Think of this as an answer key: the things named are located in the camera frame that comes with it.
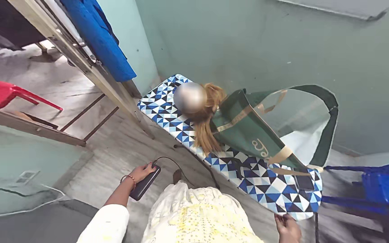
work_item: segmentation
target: red plastic chair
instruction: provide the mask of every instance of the red plastic chair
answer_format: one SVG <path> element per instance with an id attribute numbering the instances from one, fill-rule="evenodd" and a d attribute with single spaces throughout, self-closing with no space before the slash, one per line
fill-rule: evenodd
<path id="1" fill-rule="evenodd" d="M 24 90 L 19 86 L 16 86 L 11 83 L 5 83 L 0 81 L 0 109 L 8 105 L 10 101 L 12 101 L 15 97 L 20 97 L 22 99 L 25 99 L 34 105 L 38 105 L 38 101 L 43 102 L 45 104 L 48 104 L 54 108 L 57 108 L 58 110 L 62 111 L 63 109 L 56 104 L 47 101 L 46 99 L 43 99 L 42 97 L 39 97 L 30 91 Z"/>

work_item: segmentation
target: geometric pattern cover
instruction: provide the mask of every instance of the geometric pattern cover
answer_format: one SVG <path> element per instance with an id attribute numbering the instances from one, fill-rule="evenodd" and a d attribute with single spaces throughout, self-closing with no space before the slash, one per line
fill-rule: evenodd
<path id="1" fill-rule="evenodd" d="M 205 156 L 200 147 L 194 146 L 193 122 L 182 115 L 173 102 L 173 93 L 177 87 L 173 83 L 187 82 L 191 80 L 180 74 L 168 78 L 139 101 L 139 109 L 262 206 L 279 215 L 287 213 L 297 221 L 312 217 L 322 198 L 322 180 L 317 170 L 310 170 L 315 190 L 304 191 L 296 188 L 293 176 L 274 173 L 262 159 L 247 156 L 227 145 L 224 151 Z M 250 166 L 250 169 L 241 167 L 242 180 L 236 176 L 230 159 L 232 157 Z M 290 169 L 279 164 L 270 166 Z"/>

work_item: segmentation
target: tiled floor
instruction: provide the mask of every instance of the tiled floor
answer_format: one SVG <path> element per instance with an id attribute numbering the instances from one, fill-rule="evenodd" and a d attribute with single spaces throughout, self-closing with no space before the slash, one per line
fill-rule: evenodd
<path id="1" fill-rule="evenodd" d="M 0 80 L 24 87 L 64 108 L 62 113 L 44 104 L 34 106 L 24 100 L 16 99 L 5 110 L 19 110 L 45 119 L 59 126 L 65 125 L 101 92 L 76 68 L 67 64 L 64 57 L 55 63 L 30 62 L 30 56 L 39 55 L 40 50 L 29 46 L 22 52 L 0 50 Z M 93 129 L 113 108 L 107 98 L 102 99 L 67 131 L 82 138 Z M 94 207 L 101 207 L 118 185 L 119 180 L 138 165 L 146 164 L 159 156 L 168 156 L 178 162 L 195 185 L 194 187 L 213 186 L 208 171 L 184 148 L 174 149 L 176 140 L 165 130 L 148 120 L 156 136 L 149 139 L 138 127 L 117 112 L 88 141 L 88 148 L 94 152 L 93 158 L 82 168 L 64 191 L 75 199 Z M 329 165 L 354 165 L 355 160 L 347 155 L 331 151 Z M 135 202 L 130 199 L 128 210 L 130 221 L 126 242 L 139 242 L 147 224 L 148 213 L 160 193 L 172 182 L 172 174 L 177 166 L 166 159 L 160 160 L 162 172 L 148 189 L 143 198 Z M 255 233 L 265 242 L 277 242 L 273 213 L 244 195 L 235 186 L 215 173 L 223 193 L 234 196 L 241 202 Z M 345 195 L 351 181 L 357 180 L 356 173 L 322 174 L 324 195 Z M 340 209 L 322 204 L 330 209 Z M 348 224 L 331 214 L 320 214 L 319 231 L 321 242 L 360 242 Z M 313 243 L 314 219 L 301 221 L 304 243 Z"/>

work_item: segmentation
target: red thread bracelet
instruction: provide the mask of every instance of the red thread bracelet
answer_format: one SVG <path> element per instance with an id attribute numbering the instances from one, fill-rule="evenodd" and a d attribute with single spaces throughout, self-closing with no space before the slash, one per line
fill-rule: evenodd
<path id="1" fill-rule="evenodd" d="M 123 177 L 121 178 L 121 180 L 119 181 L 119 183 L 121 184 L 121 183 L 122 183 L 122 180 L 124 180 L 124 178 L 127 177 L 127 176 L 133 179 L 133 182 L 134 182 L 134 187 L 133 187 L 133 189 L 135 189 L 135 188 L 136 188 L 136 181 L 134 180 L 134 177 L 132 177 L 131 175 L 125 175 L 125 176 L 123 176 Z"/>

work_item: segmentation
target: tote bag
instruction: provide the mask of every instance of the tote bag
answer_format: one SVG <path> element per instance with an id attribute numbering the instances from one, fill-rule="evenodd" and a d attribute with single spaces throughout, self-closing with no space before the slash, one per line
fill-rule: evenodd
<path id="1" fill-rule="evenodd" d="M 318 85 L 251 94 L 242 89 L 219 105 L 210 125 L 219 142 L 294 169 L 274 172 L 309 175 L 307 168 L 325 165 L 337 116 L 335 96 Z"/>

